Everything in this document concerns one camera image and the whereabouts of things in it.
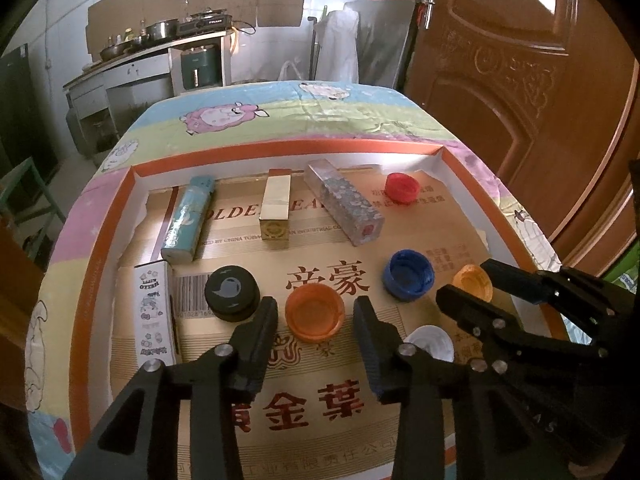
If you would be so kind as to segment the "green air fryer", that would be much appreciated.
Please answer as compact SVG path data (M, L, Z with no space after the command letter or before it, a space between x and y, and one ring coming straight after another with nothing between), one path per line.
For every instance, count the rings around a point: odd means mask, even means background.
M184 50L180 63L186 90L222 85L220 47L216 44Z

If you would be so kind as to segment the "black round cap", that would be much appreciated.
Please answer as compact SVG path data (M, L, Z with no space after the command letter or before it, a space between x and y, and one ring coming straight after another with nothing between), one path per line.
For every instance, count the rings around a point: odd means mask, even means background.
M209 275L204 297L209 309L227 322L241 322L256 311L260 292L249 270L242 266L222 266Z

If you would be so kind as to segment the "teal lighter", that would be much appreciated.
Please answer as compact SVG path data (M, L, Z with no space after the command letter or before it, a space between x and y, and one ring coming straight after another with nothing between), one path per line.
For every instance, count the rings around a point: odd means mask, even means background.
M213 176L193 177L186 186L160 250L162 258L172 266L193 261L214 188Z

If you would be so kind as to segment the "light orange bottle cap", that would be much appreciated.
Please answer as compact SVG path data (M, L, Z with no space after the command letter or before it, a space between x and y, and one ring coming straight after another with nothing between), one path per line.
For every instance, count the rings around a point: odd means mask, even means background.
M494 296L494 286L492 286L488 274L476 264L462 266L454 274L451 284L486 302L491 302Z

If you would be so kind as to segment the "clear glittery rectangular box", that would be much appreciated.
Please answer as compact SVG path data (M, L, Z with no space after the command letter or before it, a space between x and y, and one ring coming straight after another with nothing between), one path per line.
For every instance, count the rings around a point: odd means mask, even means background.
M381 235L384 216L326 159L310 162L304 181L354 246Z

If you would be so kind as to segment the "red bottle cap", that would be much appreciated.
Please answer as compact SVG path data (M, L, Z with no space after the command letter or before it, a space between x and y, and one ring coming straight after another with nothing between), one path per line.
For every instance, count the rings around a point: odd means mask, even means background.
M396 204L409 205L414 203L418 199L420 191L420 182L408 174L392 172L386 177L385 195Z

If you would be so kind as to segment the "green wooden stool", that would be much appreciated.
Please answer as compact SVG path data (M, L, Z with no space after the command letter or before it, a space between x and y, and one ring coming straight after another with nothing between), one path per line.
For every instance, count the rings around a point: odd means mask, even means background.
M55 218L62 224L66 214L58 206L35 162L26 158L1 178L1 214L9 226L17 228L25 222L44 217L43 226L26 245L26 255L36 261L48 229Z

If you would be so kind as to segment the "white cartoon printed box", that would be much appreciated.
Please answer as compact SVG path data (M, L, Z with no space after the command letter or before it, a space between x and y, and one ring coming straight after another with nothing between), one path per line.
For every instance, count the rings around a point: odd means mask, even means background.
M166 365L181 362L176 330L170 264L162 259L134 267L134 344L138 366L159 359Z

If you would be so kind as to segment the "colourful cartoon sheep tablecloth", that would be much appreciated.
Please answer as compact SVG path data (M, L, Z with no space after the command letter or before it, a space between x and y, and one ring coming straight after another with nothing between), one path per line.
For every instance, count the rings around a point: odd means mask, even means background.
M107 154L70 208L32 312L25 347L28 426L44 478L61 478L75 455L74 433L85 427L92 394L108 396L110 309L98 295L122 211L143 166L167 171L171 159L209 165L213 154L247 160L264 145L299 153L314 140L427 143L446 148L503 215L542 270L559 256L538 224L468 141L401 93L337 82L276 81L202 90L152 105Z

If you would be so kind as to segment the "gold rectangular box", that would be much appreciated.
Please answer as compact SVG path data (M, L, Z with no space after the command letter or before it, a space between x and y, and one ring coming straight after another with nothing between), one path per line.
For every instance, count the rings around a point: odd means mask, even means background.
M262 240L271 248L283 249L290 237L292 170L270 169L259 211Z

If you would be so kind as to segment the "steel cooking pot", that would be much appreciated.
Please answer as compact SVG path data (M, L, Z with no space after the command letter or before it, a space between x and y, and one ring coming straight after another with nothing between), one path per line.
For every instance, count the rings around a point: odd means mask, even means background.
M145 27L146 38L149 44L162 44L163 42L175 40L178 36L178 18L163 20Z

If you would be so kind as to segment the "brown wooden door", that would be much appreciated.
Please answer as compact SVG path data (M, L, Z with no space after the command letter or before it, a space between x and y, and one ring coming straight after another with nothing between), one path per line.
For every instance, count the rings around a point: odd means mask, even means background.
M601 274L632 244L639 62L597 0L427 0L405 90L562 263Z

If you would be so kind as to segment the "orange-rimmed shallow tray box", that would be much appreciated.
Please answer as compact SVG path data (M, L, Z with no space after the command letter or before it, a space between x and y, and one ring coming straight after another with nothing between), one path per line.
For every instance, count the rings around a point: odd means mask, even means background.
M233 326L206 307L204 284L221 266L242 266L259 291L284 304L321 284L345 304L368 296L402 334L432 324L457 356L480 343L436 308L433 295L404 304L384 289L394 252L431 260L438 284L488 257L528 270L560 262L535 222L504 214L480 181L430 144L301 140L212 148L120 166L92 179L77 209L93 235L70 346L70 440L81 448L138 367L134 317L155 309L134 296L141 268L160 256L160 238L189 180L216 180L212 209L191 263L172 269L170 305L181 357L227 341ZM399 411L366 383L352 328L326 342L298 341L280 323L262 391L236 412L249 479L386 479Z

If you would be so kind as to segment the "blue bottle cap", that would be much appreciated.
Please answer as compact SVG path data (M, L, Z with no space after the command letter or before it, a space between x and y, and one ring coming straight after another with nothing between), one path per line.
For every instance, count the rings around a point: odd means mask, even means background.
M418 300L435 284L435 271L420 252L401 249L386 263L382 274L385 289L402 302Z

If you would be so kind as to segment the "white bottle cap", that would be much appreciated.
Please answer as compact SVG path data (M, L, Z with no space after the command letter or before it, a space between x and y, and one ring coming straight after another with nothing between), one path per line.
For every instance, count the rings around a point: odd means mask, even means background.
M422 325L405 339L406 344L414 344L426 351L432 358L445 362L454 362L454 343L446 330L436 325Z

